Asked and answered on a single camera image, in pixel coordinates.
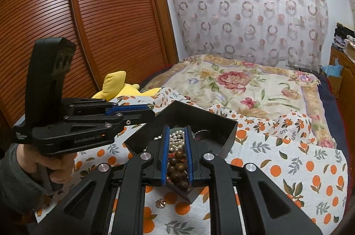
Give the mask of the left forearm grey sleeve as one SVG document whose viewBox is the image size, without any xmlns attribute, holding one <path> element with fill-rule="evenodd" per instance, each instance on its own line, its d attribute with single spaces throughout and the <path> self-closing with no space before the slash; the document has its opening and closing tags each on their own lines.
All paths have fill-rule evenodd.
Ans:
<svg viewBox="0 0 355 235">
<path fill-rule="evenodd" d="M 1 159 L 1 224 L 11 225 L 37 209 L 43 195 L 51 192 L 41 179 L 22 170 L 16 158 L 17 146 L 13 144 Z"/>
</svg>

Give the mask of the left hand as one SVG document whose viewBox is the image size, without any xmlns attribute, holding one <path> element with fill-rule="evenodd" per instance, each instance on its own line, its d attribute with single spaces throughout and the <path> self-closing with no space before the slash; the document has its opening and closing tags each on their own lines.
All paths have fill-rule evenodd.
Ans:
<svg viewBox="0 0 355 235">
<path fill-rule="evenodd" d="M 38 166 L 44 166 L 52 170 L 49 178 L 54 183 L 67 183 L 75 167 L 77 153 L 65 154 L 62 157 L 45 157 L 32 145 L 19 144 L 16 150 L 16 158 L 22 170 L 34 175 L 38 172 Z"/>
</svg>

